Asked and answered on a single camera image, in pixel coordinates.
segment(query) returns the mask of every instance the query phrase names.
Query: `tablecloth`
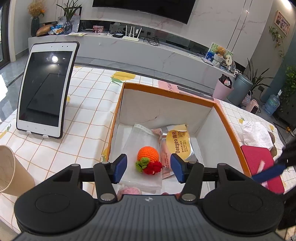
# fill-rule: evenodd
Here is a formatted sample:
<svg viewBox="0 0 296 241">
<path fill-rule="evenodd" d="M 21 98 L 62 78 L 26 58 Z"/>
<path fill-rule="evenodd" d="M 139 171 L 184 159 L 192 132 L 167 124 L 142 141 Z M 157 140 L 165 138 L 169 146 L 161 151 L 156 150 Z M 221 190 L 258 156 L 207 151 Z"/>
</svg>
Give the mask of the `tablecloth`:
<svg viewBox="0 0 296 241">
<path fill-rule="evenodd" d="M 65 109 L 64 136 L 61 139 L 43 138 L 16 129 L 16 110 L 0 125 L 0 144 L 8 145 L 20 163 L 39 184 L 70 164 L 90 168 L 102 161 L 102 152 L 107 147 L 110 125 L 119 98 L 122 84 L 114 82 L 114 76 L 127 82 L 158 87 L 158 80 L 134 74 L 120 78 L 120 73 L 98 68 L 75 66 L 70 81 L 70 102 Z M 220 101 L 223 111 L 235 132 L 240 145 L 242 128 L 239 119 L 259 121 L 274 133 L 281 154 L 282 142 L 277 129 L 261 117 Z M 296 184 L 293 168 L 282 175 L 285 190 Z M 84 183 L 83 189 L 96 198 L 94 183 Z M 17 197 L 0 194 L 0 219 L 16 232 L 20 232 L 13 207 Z"/>
</svg>

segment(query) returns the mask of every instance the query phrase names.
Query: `pink bin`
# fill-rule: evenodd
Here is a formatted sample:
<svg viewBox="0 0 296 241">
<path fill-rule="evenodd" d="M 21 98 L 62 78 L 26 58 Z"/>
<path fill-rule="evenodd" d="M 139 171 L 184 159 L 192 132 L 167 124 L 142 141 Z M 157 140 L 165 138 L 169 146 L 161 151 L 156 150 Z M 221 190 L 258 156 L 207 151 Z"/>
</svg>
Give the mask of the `pink bin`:
<svg viewBox="0 0 296 241">
<path fill-rule="evenodd" d="M 233 91 L 233 87 L 231 87 L 230 89 L 224 84 L 222 84 L 220 80 L 218 80 L 213 93 L 213 98 L 224 100 L 230 94 L 231 91 Z"/>
</svg>

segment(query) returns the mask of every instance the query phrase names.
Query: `door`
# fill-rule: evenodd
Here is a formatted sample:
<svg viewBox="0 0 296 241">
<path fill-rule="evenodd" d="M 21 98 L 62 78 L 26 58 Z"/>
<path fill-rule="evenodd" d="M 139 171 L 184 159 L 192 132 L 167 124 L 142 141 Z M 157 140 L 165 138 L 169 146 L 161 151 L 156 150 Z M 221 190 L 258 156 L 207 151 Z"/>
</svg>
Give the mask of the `door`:
<svg viewBox="0 0 296 241">
<path fill-rule="evenodd" d="M 10 62 L 8 49 L 8 14 L 10 0 L 0 8 L 0 69 Z"/>
</svg>

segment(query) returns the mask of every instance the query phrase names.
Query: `pink crochet ball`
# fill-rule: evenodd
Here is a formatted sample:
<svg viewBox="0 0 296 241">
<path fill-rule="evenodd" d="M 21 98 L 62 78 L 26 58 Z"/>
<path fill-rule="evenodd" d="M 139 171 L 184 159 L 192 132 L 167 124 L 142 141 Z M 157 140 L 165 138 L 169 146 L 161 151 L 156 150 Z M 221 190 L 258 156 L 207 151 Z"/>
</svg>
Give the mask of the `pink crochet ball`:
<svg viewBox="0 0 296 241">
<path fill-rule="evenodd" d="M 120 200 L 123 194 L 141 195 L 142 192 L 138 188 L 121 188 L 117 193 L 117 199 Z"/>
</svg>

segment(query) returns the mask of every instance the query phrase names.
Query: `power outlet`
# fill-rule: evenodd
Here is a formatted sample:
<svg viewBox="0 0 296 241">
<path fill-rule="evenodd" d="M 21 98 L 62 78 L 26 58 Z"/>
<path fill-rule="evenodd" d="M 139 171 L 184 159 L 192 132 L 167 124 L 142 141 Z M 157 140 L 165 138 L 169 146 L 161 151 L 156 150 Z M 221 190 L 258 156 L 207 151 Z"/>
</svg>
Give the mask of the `power outlet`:
<svg viewBox="0 0 296 241">
<path fill-rule="evenodd" d="M 264 91 L 264 88 L 262 87 L 262 85 L 260 85 L 260 86 L 258 87 L 258 89 L 259 89 L 261 92 Z"/>
</svg>

